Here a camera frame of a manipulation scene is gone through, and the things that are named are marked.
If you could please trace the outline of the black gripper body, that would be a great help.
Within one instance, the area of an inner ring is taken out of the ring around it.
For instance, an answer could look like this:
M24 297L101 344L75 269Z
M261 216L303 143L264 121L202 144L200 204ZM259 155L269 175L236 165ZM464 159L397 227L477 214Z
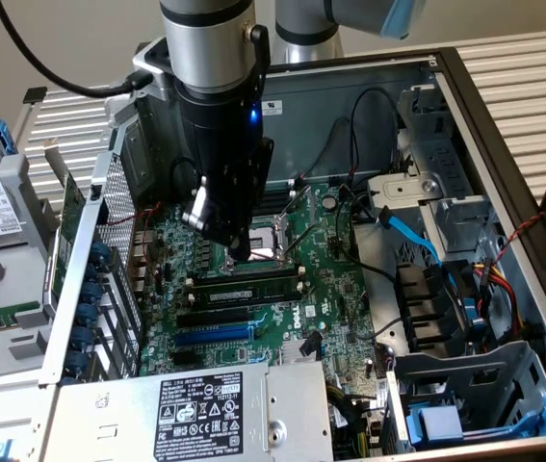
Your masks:
M198 171L198 187L202 175L232 187L244 223L249 159L263 135L256 86L244 81L230 90L205 93L179 81L175 89L186 144Z

